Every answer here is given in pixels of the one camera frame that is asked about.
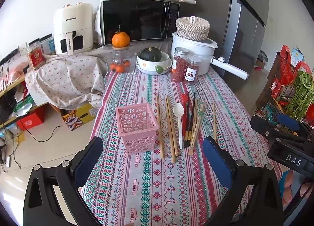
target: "microwave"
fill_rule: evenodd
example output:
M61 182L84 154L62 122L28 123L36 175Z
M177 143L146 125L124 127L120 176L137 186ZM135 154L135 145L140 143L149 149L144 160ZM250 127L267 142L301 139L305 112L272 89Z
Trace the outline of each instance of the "microwave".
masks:
M102 45L120 29L131 41L172 37L179 3L171 0L103 0L99 24Z

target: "gray refrigerator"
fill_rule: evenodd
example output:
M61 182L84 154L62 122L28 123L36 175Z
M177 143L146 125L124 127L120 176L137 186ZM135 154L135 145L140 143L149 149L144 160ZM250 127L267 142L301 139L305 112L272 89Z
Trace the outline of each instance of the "gray refrigerator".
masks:
M268 7L269 0L196 0L196 5L180 5L180 17L208 20L208 37L218 44L214 56L250 74L263 42ZM223 69L215 70L233 91L246 82Z

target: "shelf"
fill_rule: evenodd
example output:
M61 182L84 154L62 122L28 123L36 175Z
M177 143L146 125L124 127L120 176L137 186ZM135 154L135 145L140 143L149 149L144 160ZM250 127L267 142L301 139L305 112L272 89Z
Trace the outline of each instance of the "shelf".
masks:
M33 107L27 112L27 114L25 114L25 115L23 115L23 116L21 116L21 117L24 117L24 116L28 115L30 112L32 112L32 111L36 110L37 108L39 108L39 107L41 107L41 106L43 106L43 105L46 105L46 104L47 104L47 103L42 104L42 105L40 105L40 106L33 106ZM17 119L17 117L12 117L12 118L8 119L4 124L0 124L0 128L2 128L3 126L6 126L6 125L8 125L8 124L10 124L11 122L15 121L16 119Z
M15 86L19 85L21 82L25 81L25 75L21 75L19 77L19 79L17 79L14 83L10 84L7 88L6 88L6 92L8 92L9 90L13 89ZM0 97L2 97L4 95L4 91L0 91Z

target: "patterned tablecloth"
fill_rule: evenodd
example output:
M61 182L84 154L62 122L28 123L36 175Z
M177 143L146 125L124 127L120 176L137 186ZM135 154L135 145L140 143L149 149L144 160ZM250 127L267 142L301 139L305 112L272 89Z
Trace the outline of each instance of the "patterned tablecloth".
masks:
M206 103L199 141L193 156L188 156L187 149L179 150L177 162L172 164L163 98L168 95L173 107L180 101L180 94L188 91L190 99L195 92ZM127 156L118 137L115 107L149 102L157 114L156 95L161 105L165 159L160 159L158 140L152 152ZM281 177L279 165L267 157L266 142L251 129L251 117L212 68L194 85L174 83L169 73L149 76L137 69L128 74L112 73L92 133L92 137L102 138L104 151L82 190L85 202L103 225L133 222L178 226L206 222L227 192L201 152L203 138L213 133L213 101L220 147L248 165L271 163L277 177ZM238 212L243 211L249 193L248 188Z

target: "pumpkin stem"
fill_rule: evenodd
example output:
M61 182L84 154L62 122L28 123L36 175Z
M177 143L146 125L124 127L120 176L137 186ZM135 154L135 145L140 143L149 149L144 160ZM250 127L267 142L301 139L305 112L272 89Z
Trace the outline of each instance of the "pumpkin stem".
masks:
M118 31L116 31L116 34L118 34L118 33L120 33L120 25L119 25L119 30L118 30Z

